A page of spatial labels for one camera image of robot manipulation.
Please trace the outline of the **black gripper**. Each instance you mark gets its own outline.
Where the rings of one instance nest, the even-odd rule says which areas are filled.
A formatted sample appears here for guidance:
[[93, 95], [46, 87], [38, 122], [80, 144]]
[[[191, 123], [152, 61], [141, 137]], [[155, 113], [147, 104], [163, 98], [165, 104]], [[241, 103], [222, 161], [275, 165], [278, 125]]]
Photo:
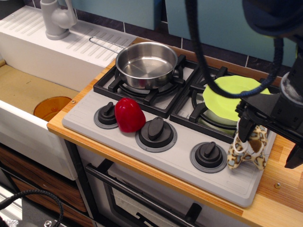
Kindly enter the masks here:
[[286, 160], [285, 168], [294, 169], [303, 164], [303, 107], [286, 99], [282, 93], [257, 94], [242, 98], [236, 107], [240, 121], [238, 136], [248, 141], [257, 125], [295, 143]]

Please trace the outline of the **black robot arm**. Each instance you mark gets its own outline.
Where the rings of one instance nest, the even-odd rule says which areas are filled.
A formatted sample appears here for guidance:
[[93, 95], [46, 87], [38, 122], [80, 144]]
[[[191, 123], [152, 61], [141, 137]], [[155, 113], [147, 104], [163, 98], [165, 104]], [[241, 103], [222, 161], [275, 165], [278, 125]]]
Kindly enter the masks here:
[[285, 167], [294, 169], [303, 163], [303, 2], [301, 0], [244, 0], [248, 25], [257, 33], [288, 38], [297, 44], [297, 57], [280, 82], [280, 92], [242, 98], [237, 106], [241, 118], [239, 136], [247, 141], [255, 125], [295, 143]]

